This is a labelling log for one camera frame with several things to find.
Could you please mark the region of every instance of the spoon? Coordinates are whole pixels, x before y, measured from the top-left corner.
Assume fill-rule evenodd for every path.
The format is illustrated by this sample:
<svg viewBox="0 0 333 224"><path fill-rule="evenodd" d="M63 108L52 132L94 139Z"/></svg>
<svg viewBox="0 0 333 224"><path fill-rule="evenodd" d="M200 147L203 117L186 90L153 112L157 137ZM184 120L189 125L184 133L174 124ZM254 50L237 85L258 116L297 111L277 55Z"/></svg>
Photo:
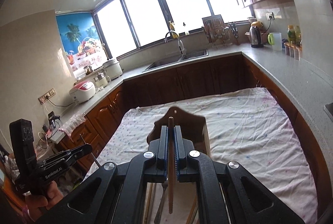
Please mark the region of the spoon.
<svg viewBox="0 0 333 224"><path fill-rule="evenodd" d="M163 209L163 205L164 205L165 191L168 188L168 179L164 183L162 183L162 187L163 187L163 194L162 194L161 202L159 203L159 208L157 210L156 217L154 219L155 224L159 224L160 221L161 221L162 209Z"/></svg>

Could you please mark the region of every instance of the gray countertop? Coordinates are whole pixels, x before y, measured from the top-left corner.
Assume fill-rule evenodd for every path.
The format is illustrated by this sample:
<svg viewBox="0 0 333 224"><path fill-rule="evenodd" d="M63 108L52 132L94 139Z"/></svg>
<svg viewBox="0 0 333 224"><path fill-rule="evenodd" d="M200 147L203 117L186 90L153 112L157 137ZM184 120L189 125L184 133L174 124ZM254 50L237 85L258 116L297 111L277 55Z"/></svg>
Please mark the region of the gray countertop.
<svg viewBox="0 0 333 224"><path fill-rule="evenodd" d="M87 114L110 92L120 86L124 81L139 76L156 73L166 69L188 65L198 61L243 54L259 67L292 101L297 110L310 126L314 136L325 157L331 182L333 181L333 122L324 111L324 105L333 102L333 81L320 69L301 59L295 60L286 56L283 51L273 51L271 47L251 48L249 44L232 45L220 49L211 48L208 56L181 61L165 65L149 71L144 70L149 66L144 65L125 72L121 77L110 82L103 91L98 92L89 101L70 108L61 117L65 123L76 113ZM64 137L63 133L56 133L51 139L58 143Z"/></svg>

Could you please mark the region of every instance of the silver screw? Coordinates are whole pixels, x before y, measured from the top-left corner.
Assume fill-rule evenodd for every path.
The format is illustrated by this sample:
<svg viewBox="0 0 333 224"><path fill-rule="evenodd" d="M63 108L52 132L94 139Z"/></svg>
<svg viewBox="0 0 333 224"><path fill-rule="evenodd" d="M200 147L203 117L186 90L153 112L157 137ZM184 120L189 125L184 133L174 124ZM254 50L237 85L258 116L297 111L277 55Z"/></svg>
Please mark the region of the silver screw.
<svg viewBox="0 0 333 224"><path fill-rule="evenodd" d="M239 164L236 161L231 161L228 163L228 166L231 167L232 169L237 169L239 167Z"/></svg>
<svg viewBox="0 0 333 224"><path fill-rule="evenodd" d="M149 152L149 151L148 151L148 152L145 152L145 153L144 153L144 157L145 157L145 158L152 158L153 156L154 156L154 153L153 153L153 152Z"/></svg>
<svg viewBox="0 0 333 224"><path fill-rule="evenodd" d="M104 167L106 170L114 169L114 163L107 162L107 163L104 164L103 167Z"/></svg>
<svg viewBox="0 0 333 224"><path fill-rule="evenodd" d="M192 157L198 157L200 155L200 152L193 150L189 152L189 155Z"/></svg>

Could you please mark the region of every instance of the sink basin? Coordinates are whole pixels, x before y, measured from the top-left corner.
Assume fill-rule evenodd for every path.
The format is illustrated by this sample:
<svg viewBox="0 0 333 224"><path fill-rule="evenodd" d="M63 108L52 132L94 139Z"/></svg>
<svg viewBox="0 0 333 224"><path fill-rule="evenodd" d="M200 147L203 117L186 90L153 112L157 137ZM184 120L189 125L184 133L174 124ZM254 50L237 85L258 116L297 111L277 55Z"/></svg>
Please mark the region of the sink basin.
<svg viewBox="0 0 333 224"><path fill-rule="evenodd" d="M177 62L180 59L181 59L181 56L179 55L179 56L173 56L173 57L170 57L170 58L165 58L165 59L156 61L153 64L151 64L145 71L156 68L156 67L161 67L161 66L164 66L164 65L167 65L167 64Z"/></svg>
<svg viewBox="0 0 333 224"><path fill-rule="evenodd" d="M196 52L186 54L185 56L183 56L181 58L181 61L189 60L189 59L195 59L195 58L199 58L199 57L204 57L204 56L207 56L207 55L208 55L207 49L200 50L200 51L196 51Z"/></svg>
<svg viewBox="0 0 333 224"><path fill-rule="evenodd" d="M178 61L184 61L184 60L189 60L189 59L194 59L194 58L200 58L200 57L204 57L207 56L208 52L207 49L205 50L201 50L201 51L196 51L196 52L192 52L189 54L186 54L185 56L173 56L173 57L169 57L169 58L165 58L159 61L156 61L154 63L152 63L145 71L148 71L150 69L154 69L154 68L158 68L164 65L168 65L168 64L172 64Z"/></svg>

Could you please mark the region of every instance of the electric kettle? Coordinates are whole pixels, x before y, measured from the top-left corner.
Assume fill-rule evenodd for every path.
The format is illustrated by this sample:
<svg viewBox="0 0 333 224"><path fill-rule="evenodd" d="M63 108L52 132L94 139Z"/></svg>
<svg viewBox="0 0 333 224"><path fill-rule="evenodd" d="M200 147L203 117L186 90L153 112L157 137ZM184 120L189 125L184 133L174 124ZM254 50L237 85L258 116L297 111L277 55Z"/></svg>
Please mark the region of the electric kettle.
<svg viewBox="0 0 333 224"><path fill-rule="evenodd" d="M254 48L264 47L261 39L261 33L257 26L250 27L250 42L251 42L251 47Z"/></svg>

